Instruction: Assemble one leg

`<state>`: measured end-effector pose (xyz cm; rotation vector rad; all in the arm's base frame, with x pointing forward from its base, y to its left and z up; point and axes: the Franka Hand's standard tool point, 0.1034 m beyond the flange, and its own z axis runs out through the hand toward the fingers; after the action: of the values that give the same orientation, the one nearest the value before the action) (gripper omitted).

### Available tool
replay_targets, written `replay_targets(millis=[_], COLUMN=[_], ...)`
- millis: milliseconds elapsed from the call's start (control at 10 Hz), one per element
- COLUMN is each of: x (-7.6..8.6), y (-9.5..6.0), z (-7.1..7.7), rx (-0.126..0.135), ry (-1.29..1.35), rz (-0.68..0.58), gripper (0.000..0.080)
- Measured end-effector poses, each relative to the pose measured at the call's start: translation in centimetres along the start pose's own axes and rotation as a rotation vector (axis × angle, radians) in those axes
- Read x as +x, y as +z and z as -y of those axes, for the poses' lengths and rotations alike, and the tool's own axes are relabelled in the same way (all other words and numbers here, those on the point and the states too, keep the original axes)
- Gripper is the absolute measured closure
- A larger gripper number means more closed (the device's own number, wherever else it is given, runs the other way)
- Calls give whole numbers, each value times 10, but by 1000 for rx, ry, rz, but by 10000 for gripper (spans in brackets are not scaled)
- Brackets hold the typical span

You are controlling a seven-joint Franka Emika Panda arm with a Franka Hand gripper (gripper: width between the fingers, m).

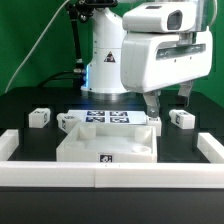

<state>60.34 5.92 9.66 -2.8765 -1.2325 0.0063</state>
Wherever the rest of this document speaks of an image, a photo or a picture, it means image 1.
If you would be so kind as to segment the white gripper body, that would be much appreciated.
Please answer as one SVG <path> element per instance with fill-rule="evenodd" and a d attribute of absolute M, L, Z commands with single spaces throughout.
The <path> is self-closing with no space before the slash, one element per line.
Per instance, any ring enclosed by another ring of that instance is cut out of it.
<path fill-rule="evenodd" d="M 196 35 L 193 45 L 179 45 L 178 34 L 128 33 L 121 50 L 121 82 L 146 93 L 207 76 L 212 64 L 212 34 Z"/>

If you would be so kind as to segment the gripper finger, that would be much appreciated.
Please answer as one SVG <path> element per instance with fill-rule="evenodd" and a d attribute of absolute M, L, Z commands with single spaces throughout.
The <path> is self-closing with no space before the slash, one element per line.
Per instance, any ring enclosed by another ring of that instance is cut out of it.
<path fill-rule="evenodd" d="M 159 116 L 160 91 L 151 91 L 143 94 L 144 100 L 147 105 L 147 115 L 151 118 L 157 118 Z"/>
<path fill-rule="evenodd" d="M 193 88 L 192 82 L 185 82 L 180 84 L 178 95 L 182 97 L 189 97 Z"/>

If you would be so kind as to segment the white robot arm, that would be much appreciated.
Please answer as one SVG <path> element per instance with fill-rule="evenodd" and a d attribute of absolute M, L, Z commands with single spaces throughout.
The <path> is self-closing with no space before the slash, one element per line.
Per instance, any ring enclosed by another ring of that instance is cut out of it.
<path fill-rule="evenodd" d="M 94 0 L 93 55 L 87 65 L 83 94 L 118 101 L 141 93 L 147 114 L 159 116 L 160 90 L 175 84 L 189 102 L 193 81 L 209 74 L 217 0 L 149 0 L 126 12 L 113 13 L 112 2 Z"/>

